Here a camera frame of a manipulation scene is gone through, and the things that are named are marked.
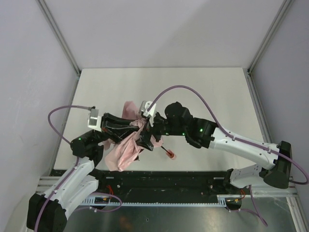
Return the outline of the pink folding umbrella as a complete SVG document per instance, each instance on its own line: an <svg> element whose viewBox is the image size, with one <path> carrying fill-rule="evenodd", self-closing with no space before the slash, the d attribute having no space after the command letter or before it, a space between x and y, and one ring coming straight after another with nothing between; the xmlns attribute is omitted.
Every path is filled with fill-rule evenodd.
<svg viewBox="0 0 309 232"><path fill-rule="evenodd" d="M140 133L146 120L141 117L133 101L125 102L122 118L133 120L131 125L139 127L139 130L130 133L128 137L118 144L110 139L103 142L105 150L109 149L111 145L114 145L113 149L104 158L109 171L124 171L137 159L139 153L143 150L142 146L137 145L137 140L140 138Z"/></svg>

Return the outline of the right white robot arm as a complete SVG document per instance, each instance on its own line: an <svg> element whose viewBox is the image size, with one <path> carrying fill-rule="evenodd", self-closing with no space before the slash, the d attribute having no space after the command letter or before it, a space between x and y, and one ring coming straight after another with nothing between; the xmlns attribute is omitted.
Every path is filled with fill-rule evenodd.
<svg viewBox="0 0 309 232"><path fill-rule="evenodd" d="M183 136L187 143L195 148L211 148L232 153L254 162L254 165L242 169L227 170L225 182L243 188L266 183L278 189L287 189L291 163L291 145L280 142L279 145L248 140L230 131L224 131L218 123L193 117L190 111L179 102L165 108L165 117L155 109L151 101L141 103L139 114L146 120L137 144L150 151L155 141L165 136Z"/></svg>

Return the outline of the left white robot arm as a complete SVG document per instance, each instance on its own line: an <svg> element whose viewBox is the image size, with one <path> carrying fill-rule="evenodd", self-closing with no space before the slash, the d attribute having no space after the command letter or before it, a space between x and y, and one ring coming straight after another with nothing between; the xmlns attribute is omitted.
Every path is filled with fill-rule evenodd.
<svg viewBox="0 0 309 232"><path fill-rule="evenodd" d="M122 143L140 129L135 110L123 111L121 117L92 109L87 126L90 131L72 140L70 147L76 161L60 179L43 194L35 193L28 203L26 226L35 232L62 232L76 208L94 193L98 178L91 175L102 160L104 146L100 143Z"/></svg>

